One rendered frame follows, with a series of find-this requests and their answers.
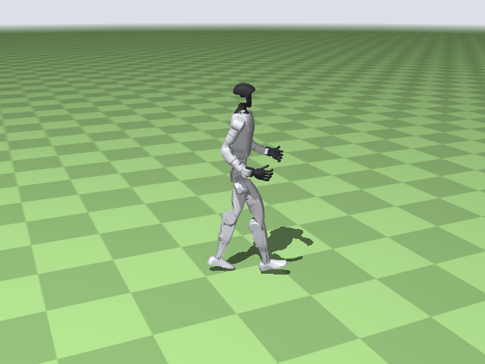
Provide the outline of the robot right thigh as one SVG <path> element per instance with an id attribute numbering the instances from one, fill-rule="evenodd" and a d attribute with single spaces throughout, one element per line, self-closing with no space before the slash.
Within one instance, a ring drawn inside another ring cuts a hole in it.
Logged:
<path id="1" fill-rule="evenodd" d="M 249 221 L 249 225 L 256 221 L 258 224 L 263 228 L 264 225 L 264 204 L 262 198 L 253 184 L 253 182 L 249 179 L 249 177 L 244 177 L 240 174 L 235 179 L 236 183 L 234 186 L 239 193 L 242 195 L 243 193 L 246 195 L 247 206 L 249 207 L 250 212 L 253 214 L 254 218 Z"/>

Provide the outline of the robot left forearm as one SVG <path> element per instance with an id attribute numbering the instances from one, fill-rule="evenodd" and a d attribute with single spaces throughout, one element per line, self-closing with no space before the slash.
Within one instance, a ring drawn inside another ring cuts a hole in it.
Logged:
<path id="1" fill-rule="evenodd" d="M 265 148 L 264 146 L 260 146 L 258 143 L 256 143 L 254 140 L 252 140 L 252 148 L 253 151 L 257 151 L 258 154 L 268 154 L 268 148 Z"/>

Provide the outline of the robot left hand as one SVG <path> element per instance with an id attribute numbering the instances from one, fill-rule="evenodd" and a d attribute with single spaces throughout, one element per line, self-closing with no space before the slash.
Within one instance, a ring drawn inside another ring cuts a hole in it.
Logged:
<path id="1" fill-rule="evenodd" d="M 281 154 L 281 152 L 283 152 L 282 150 L 279 150 L 280 146 L 278 146 L 277 148 L 271 148 L 271 147 L 268 147 L 266 146 L 265 148 L 268 148 L 268 156 L 272 156 L 274 159 L 277 160 L 277 162 L 281 162 L 281 159 L 283 156 L 283 154 Z"/>

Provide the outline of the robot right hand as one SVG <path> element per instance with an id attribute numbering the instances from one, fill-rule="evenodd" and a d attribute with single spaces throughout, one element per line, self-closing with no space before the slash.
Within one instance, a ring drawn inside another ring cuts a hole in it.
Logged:
<path id="1" fill-rule="evenodd" d="M 250 167 L 246 167 L 246 169 L 248 170 L 252 170 L 252 173 L 251 173 L 251 176 L 250 177 L 255 177 L 259 180 L 265 180 L 265 181 L 269 181 L 271 178 L 271 175 L 273 174 L 273 169 L 271 170 L 265 170 L 265 168 L 269 167 L 269 165 L 266 165 L 264 166 L 263 168 L 257 168 L 257 169 L 254 169 L 254 168 L 250 168 Z M 265 172 L 271 172 L 271 173 L 265 173 Z M 269 176 L 265 176 L 265 175 L 269 175 Z M 264 177 L 264 178 L 263 178 Z M 268 178 L 268 179 L 265 179 L 265 178 Z"/>

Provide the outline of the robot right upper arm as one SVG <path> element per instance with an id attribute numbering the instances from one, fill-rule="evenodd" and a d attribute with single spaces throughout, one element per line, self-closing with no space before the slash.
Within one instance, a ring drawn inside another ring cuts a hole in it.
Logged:
<path id="1" fill-rule="evenodd" d="M 233 121 L 231 122 L 231 125 L 230 125 L 230 129 L 228 131 L 228 134 L 227 134 L 227 136 L 224 140 L 224 143 L 221 147 L 221 150 L 223 148 L 228 148 L 230 150 L 231 154 L 233 154 L 233 149 L 230 146 L 233 143 L 235 143 L 237 137 L 243 131 L 243 129 L 245 127 L 245 122 L 246 122 L 246 120 L 241 118 L 241 117 L 237 117 L 237 118 L 233 119 Z"/>

